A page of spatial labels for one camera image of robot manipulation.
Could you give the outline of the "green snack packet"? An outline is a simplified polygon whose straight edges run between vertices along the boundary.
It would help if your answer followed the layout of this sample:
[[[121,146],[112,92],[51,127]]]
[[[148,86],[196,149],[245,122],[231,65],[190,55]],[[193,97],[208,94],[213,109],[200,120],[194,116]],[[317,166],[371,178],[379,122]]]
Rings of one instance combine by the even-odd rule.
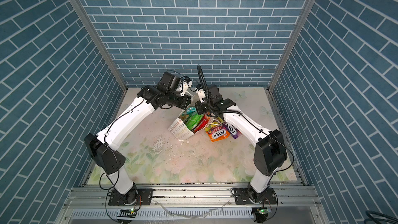
[[[192,131],[201,121],[204,114],[199,114],[197,111],[189,114],[187,119],[184,121],[185,126]]]

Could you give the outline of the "orange Fox's fruits candy bag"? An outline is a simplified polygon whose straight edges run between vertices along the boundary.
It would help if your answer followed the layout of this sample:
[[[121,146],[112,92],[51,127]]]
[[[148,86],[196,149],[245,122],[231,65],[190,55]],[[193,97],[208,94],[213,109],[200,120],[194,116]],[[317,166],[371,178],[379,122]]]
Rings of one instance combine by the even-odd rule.
[[[225,140],[230,136],[229,131],[222,124],[210,124],[205,127],[205,132],[209,136],[211,142]]]

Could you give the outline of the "white patterned paper bag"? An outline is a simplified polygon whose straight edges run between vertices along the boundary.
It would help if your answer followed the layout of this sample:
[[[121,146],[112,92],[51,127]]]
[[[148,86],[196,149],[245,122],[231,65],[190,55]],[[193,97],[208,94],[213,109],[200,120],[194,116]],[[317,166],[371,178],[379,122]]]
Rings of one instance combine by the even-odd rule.
[[[209,113],[199,114],[195,103],[199,101],[198,96],[192,98],[188,108],[182,111],[175,121],[169,126],[168,130],[180,142],[188,140],[195,133],[203,130],[210,122]]]

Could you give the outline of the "purple Fox's raspberry candy bag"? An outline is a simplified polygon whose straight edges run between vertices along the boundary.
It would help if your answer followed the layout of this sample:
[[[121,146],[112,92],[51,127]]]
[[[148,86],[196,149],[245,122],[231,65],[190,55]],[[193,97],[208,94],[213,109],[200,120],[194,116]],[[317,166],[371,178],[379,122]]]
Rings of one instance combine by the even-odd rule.
[[[232,138],[235,140],[238,139],[242,135],[240,130],[238,130],[235,126],[231,125],[228,122],[224,122],[223,126],[228,130],[228,132],[230,133]]]

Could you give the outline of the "yellow snack packet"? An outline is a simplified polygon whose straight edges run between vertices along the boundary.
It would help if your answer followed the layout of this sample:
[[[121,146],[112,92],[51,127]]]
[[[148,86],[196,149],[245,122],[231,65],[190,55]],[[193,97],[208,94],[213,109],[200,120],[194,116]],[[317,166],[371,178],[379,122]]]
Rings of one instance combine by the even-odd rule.
[[[223,123],[224,123],[224,121],[220,117],[214,118],[213,122],[212,122],[212,124],[215,124],[215,125],[222,125]]]

